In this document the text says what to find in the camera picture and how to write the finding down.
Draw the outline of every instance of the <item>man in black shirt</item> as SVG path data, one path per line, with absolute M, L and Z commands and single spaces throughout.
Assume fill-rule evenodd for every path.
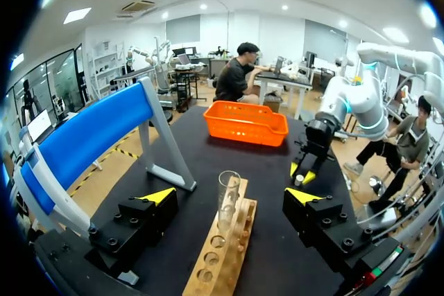
M 242 43 L 237 48 L 239 54 L 223 68 L 217 80 L 215 101 L 233 101 L 259 104 L 258 86 L 254 86 L 255 77 L 271 68 L 254 66 L 259 48 L 252 43 Z

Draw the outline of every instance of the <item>shelf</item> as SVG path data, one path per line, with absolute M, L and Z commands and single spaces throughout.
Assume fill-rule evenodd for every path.
M 105 88 L 109 88 L 110 84 L 108 83 L 107 85 L 104 85 L 102 88 L 99 88 L 99 91 L 101 92 L 102 90 L 104 90 Z
M 99 57 L 93 57 L 92 59 L 93 59 L 94 61 L 96 61 L 96 60 L 99 60 L 99 59 L 102 59 L 102 58 L 106 58 L 106 57 L 109 57 L 109 56 L 111 56 L 111 55 L 116 55 L 116 54 L 117 54 L 116 51 L 114 51 L 114 52 L 109 52 L 109 53 L 106 53 L 106 54 L 104 54 L 104 55 L 100 55 Z
M 94 76 L 101 76 L 102 74 L 105 74 L 105 73 L 108 73 L 108 72 L 114 71 L 115 69 L 120 69 L 120 68 L 122 68 L 122 67 L 123 67 L 123 65 L 115 66 L 115 67 L 112 67 L 112 68 L 110 68 L 110 69 L 106 69 L 105 71 L 98 72 L 98 73 L 94 74 Z

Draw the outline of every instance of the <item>black pants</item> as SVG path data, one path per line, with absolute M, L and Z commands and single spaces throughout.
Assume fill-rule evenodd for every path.
M 396 146 L 388 142 L 383 142 L 382 140 L 371 141 L 357 156 L 357 160 L 360 164 L 364 165 L 375 153 L 386 158 L 388 167 L 394 173 L 401 167 L 401 159 L 396 150 Z M 409 173 L 409 169 L 402 168 L 399 170 L 387 190 L 381 195 L 380 200 L 388 200 L 392 195 L 401 190 L 407 173 Z

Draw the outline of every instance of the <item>white shelving unit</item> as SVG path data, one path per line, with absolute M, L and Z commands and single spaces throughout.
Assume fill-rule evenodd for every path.
M 101 42 L 88 55 L 92 90 L 97 99 L 109 95 L 110 81 L 126 73 L 124 50 L 123 42 L 115 45 Z

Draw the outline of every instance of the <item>black tabletop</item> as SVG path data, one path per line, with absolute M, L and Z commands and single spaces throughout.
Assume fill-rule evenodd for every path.
M 171 130 L 198 185 L 193 193 L 178 189 L 179 212 L 154 248 L 146 248 L 133 271 L 136 289 L 152 296 L 181 295 L 217 210 L 218 175 L 225 170 L 248 179 L 246 197 L 258 201 L 250 243 L 235 295 L 332 295 L 343 281 L 313 248 L 305 248 L 282 213 L 284 188 L 291 185 L 290 164 L 295 140 L 304 140 L 304 123 L 288 119 L 289 135 L 279 148 L 212 138 L 204 107 L 193 107 Z M 153 143 L 155 163 L 173 170 L 162 140 Z M 146 195 L 170 187 L 146 174 L 137 160 L 117 182 L 94 214 L 100 227 L 117 204 L 130 195 Z M 314 195 L 342 199 L 353 214 L 341 169 L 326 161 L 318 177 L 305 186 Z

